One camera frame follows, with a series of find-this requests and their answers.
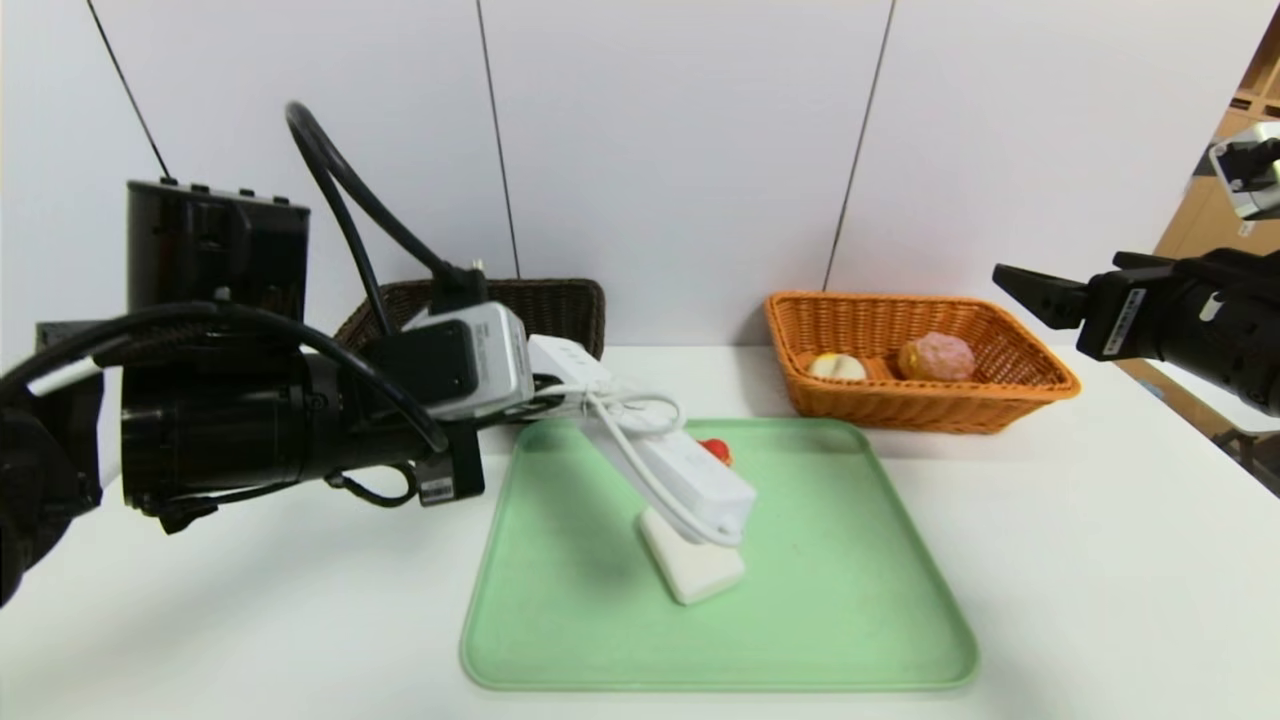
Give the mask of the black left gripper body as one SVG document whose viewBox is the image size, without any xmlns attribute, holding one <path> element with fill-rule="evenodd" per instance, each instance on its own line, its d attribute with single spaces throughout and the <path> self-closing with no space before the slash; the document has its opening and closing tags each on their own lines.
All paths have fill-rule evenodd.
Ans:
<svg viewBox="0 0 1280 720">
<path fill-rule="evenodd" d="M 366 346 L 358 357 L 397 383 L 438 423 L 447 447 L 431 448 L 379 389 L 321 354 L 308 357 L 308 475 L 379 507 L 411 500 L 424 507 L 479 496 L 485 489 L 477 430 L 447 420 L 436 406 L 477 388 L 471 352 L 461 346 Z M 389 468 L 407 482 L 403 495 L 384 496 L 351 473 Z"/>
</svg>

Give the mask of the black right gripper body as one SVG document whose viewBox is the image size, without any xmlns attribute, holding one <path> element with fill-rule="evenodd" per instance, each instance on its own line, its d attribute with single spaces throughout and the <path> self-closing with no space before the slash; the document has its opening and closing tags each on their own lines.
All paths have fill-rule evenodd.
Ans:
<svg viewBox="0 0 1280 720">
<path fill-rule="evenodd" d="M 1078 350 L 1171 364 L 1270 416 L 1279 407 L 1277 259 L 1183 258 L 1098 274 Z"/>
</svg>

